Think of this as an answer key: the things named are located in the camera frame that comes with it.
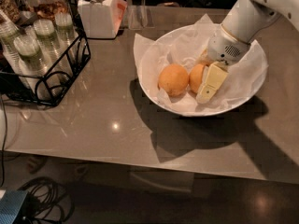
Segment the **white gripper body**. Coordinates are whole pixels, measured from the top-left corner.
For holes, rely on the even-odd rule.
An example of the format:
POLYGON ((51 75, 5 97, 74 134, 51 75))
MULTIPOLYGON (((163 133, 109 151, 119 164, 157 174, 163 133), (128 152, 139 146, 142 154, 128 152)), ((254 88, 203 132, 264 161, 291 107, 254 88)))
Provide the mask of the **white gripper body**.
POLYGON ((221 25, 207 43, 207 57, 225 65, 238 63, 249 51, 250 44, 230 35, 221 25))

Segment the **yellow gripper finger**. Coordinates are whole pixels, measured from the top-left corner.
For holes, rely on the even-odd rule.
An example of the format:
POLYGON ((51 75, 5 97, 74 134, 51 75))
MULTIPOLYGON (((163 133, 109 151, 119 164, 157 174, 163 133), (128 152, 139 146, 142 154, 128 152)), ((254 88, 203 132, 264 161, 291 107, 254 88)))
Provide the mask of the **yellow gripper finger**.
POLYGON ((212 63, 208 69, 204 70, 203 81, 196 94, 196 101, 199 104, 208 103, 217 93, 227 76, 228 72, 224 67, 224 63, 212 63))
POLYGON ((199 55, 198 59, 196 60, 197 63, 201 63, 203 65, 210 66, 213 63, 213 60, 208 57, 207 49, 204 49, 203 52, 199 55))

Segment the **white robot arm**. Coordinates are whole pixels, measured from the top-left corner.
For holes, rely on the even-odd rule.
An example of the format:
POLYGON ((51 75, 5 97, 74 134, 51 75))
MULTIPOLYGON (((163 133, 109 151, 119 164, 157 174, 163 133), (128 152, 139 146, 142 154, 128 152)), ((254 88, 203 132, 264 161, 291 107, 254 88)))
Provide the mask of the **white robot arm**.
POLYGON ((248 52, 254 36, 284 16, 299 30, 299 0, 237 0, 207 42, 199 60, 208 63, 196 100, 207 103, 227 77, 229 66, 248 52))

